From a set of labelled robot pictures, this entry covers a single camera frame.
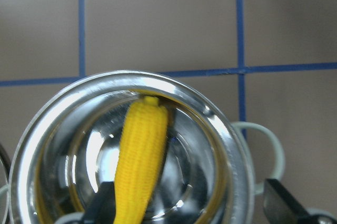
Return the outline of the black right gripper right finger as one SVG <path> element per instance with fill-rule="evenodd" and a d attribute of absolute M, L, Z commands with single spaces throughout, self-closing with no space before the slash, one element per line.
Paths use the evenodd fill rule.
<path fill-rule="evenodd" d="M 269 223 L 310 223 L 310 214 L 277 179 L 265 179 L 263 211 Z"/>

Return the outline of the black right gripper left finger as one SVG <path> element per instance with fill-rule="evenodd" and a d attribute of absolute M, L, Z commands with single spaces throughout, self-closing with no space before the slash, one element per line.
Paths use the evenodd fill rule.
<path fill-rule="evenodd" d="M 102 182 L 85 208 L 82 223 L 113 223 L 116 215 L 114 182 Z"/>

